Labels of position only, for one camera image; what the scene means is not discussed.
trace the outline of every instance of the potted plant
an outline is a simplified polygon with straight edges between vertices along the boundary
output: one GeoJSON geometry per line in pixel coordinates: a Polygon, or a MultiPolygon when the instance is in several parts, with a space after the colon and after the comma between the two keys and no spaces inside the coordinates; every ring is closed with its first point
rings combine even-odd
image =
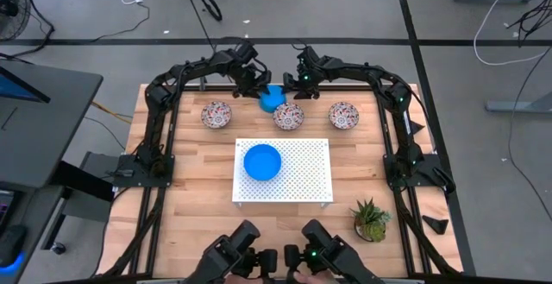
{"type": "Polygon", "coordinates": [[[351,209],[354,216],[354,231],[363,240],[368,242],[381,242],[386,238],[386,223],[391,220],[389,211],[382,211],[378,206],[364,200],[364,204],[356,201],[358,211],[351,209]]]}

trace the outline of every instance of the computer monitor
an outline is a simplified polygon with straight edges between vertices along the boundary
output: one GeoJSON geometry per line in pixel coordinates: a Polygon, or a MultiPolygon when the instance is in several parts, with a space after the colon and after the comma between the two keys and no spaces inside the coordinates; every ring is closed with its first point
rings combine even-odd
{"type": "Polygon", "coordinates": [[[48,103],[50,98],[0,67],[0,97],[48,103]]]}

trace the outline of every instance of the fan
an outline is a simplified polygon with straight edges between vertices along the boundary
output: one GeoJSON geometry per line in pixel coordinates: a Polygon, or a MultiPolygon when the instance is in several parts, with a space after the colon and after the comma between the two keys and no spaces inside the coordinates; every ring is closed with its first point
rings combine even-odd
{"type": "Polygon", "coordinates": [[[0,41],[17,38],[27,27],[31,0],[0,0],[0,41]]]}

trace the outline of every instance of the patterned ceramic bowl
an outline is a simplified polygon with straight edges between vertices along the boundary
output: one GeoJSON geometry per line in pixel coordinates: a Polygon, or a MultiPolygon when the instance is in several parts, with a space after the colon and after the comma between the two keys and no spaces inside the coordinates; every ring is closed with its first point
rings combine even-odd
{"type": "Polygon", "coordinates": [[[304,113],[296,104],[285,103],[276,108],[273,119],[281,129],[296,129],[303,123],[304,113]]]}
{"type": "Polygon", "coordinates": [[[232,110],[223,102],[212,102],[201,111],[201,122],[212,129],[220,129],[230,121],[232,110]]]}
{"type": "Polygon", "coordinates": [[[359,111],[351,104],[339,102],[329,108],[329,121],[338,129],[352,129],[359,122],[359,111]]]}

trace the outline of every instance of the concrete floor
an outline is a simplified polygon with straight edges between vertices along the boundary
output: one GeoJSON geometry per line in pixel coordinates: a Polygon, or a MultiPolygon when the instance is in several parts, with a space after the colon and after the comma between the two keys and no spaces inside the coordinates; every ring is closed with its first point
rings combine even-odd
{"type": "MultiPolygon", "coordinates": [[[[56,27],[55,39],[92,39],[132,28],[145,16],[140,7],[120,0],[35,0],[39,10],[56,27]]],[[[206,13],[210,35],[249,37],[363,37],[407,38],[398,0],[217,0],[224,13],[218,23],[206,13]]],[[[497,6],[481,39],[512,39],[513,22],[540,0],[528,5],[497,6]]],[[[203,38],[188,0],[145,0],[151,19],[136,31],[117,39],[203,38]]],[[[472,39],[488,4],[451,0],[409,0],[412,18],[421,39],[472,39]]],[[[551,27],[532,39],[552,38],[551,27]]],[[[38,23],[31,20],[20,39],[41,38],[38,23]]],[[[320,54],[351,62],[369,61],[418,82],[410,47],[374,45],[316,45],[320,54]]],[[[3,46],[12,54],[28,47],[3,46]]],[[[258,45],[260,58],[273,71],[275,82],[296,66],[296,51],[289,45],[258,45]]],[[[543,47],[482,47],[486,60],[519,59],[543,51],[543,47]]],[[[25,57],[36,64],[100,73],[105,77],[96,100],[112,110],[131,114],[138,85],[184,60],[209,56],[208,46],[49,46],[25,57]]],[[[485,66],[470,47],[422,47],[439,120],[458,186],[462,214],[478,275],[531,280],[552,280],[552,223],[523,177],[511,166],[507,154],[509,116],[487,113],[487,99],[513,99],[534,62],[510,66],[485,66]]],[[[534,72],[522,96],[537,98],[552,89],[550,59],[534,72]]],[[[217,76],[210,82],[227,82],[217,76]]],[[[124,143],[129,132],[97,110],[94,117],[108,125],[124,143]]],[[[550,118],[519,115],[515,120],[512,149],[518,164],[534,182],[552,209],[552,155],[550,118]]],[[[65,160],[79,164],[86,151],[118,155],[121,150],[101,126],[84,121],[66,152],[65,160]]],[[[68,220],[59,241],[69,246],[62,256],[35,252],[21,283],[83,278],[91,274],[99,257],[103,226],[68,220]]]]}

